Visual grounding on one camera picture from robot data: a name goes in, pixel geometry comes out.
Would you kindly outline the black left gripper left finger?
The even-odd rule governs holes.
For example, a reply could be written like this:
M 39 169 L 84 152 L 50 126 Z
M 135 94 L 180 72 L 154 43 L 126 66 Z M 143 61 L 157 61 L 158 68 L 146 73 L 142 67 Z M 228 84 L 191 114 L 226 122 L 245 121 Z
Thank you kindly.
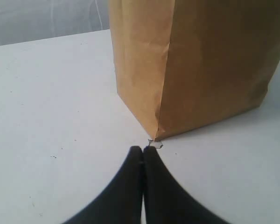
M 143 152 L 132 146 L 107 187 L 66 224 L 140 224 L 143 197 Z

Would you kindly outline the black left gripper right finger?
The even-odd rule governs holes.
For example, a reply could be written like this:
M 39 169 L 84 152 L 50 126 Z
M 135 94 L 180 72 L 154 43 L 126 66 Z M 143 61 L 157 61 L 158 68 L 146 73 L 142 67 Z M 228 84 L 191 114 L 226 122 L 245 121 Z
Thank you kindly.
M 143 150 L 144 204 L 148 224 L 225 224 L 189 195 L 170 174 L 157 150 Z

